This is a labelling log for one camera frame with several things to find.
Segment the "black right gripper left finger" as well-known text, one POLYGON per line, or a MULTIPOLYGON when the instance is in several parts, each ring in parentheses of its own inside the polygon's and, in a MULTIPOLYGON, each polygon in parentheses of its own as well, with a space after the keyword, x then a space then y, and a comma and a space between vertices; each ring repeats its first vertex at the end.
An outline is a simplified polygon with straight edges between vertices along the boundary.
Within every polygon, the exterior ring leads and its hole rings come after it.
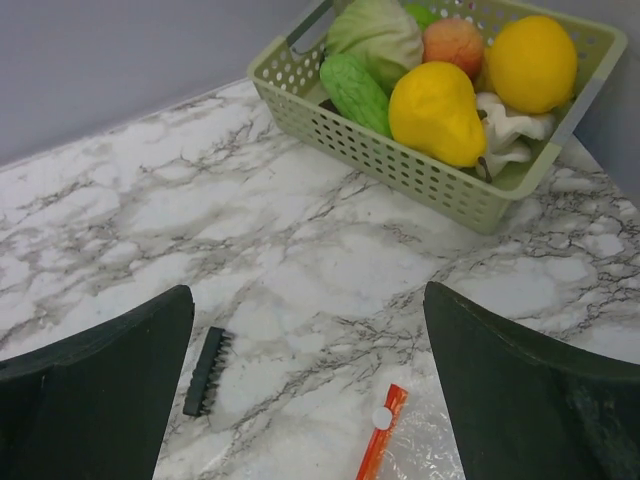
POLYGON ((177 285, 2 361, 2 478, 152 478, 193 323, 177 285))

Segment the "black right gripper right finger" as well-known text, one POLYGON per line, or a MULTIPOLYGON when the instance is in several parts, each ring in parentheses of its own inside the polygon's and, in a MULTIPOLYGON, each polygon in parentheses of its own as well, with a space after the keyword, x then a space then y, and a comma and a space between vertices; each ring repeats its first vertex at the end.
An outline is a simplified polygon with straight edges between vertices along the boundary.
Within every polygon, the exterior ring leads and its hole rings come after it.
POLYGON ((424 316, 468 479, 636 479, 639 367, 429 282, 424 316))

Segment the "clear zip bag orange zipper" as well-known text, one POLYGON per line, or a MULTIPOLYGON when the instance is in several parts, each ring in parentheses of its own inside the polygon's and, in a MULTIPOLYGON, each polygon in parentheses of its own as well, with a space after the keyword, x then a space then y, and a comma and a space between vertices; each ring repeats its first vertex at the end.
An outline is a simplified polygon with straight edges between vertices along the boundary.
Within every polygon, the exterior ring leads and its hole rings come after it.
POLYGON ((440 392, 392 383, 371 421, 357 480, 465 477, 440 392))

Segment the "white toy mushroom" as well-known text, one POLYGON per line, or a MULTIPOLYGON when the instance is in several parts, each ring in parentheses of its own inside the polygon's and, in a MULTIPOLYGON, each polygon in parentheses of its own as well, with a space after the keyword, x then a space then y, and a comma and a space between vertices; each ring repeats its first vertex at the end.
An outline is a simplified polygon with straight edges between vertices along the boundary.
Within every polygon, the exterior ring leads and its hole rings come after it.
POLYGON ((476 109, 483 113, 487 148, 476 166, 478 176, 491 183, 509 163, 526 163, 532 149, 524 139, 543 141, 551 135, 556 120, 552 113, 526 115, 505 106, 489 92, 476 95, 476 109))

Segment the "yellow toy pear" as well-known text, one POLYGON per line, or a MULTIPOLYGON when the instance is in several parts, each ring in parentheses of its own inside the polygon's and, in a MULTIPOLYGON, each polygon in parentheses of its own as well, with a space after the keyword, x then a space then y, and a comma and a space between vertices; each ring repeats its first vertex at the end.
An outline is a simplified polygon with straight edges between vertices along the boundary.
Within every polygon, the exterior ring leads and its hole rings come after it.
POLYGON ((452 63, 430 61, 404 75, 391 94, 389 124, 397 143, 444 164, 486 167, 474 87, 452 63))

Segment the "green toy cabbage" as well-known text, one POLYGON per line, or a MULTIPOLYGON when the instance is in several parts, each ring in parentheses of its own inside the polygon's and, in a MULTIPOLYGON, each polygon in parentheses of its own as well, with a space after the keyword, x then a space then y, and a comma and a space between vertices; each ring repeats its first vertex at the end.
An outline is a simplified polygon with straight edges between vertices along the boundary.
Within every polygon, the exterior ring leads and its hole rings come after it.
POLYGON ((406 73, 422 63, 424 45, 416 20, 399 2, 357 0, 329 27, 326 51, 353 55, 391 93, 406 73))

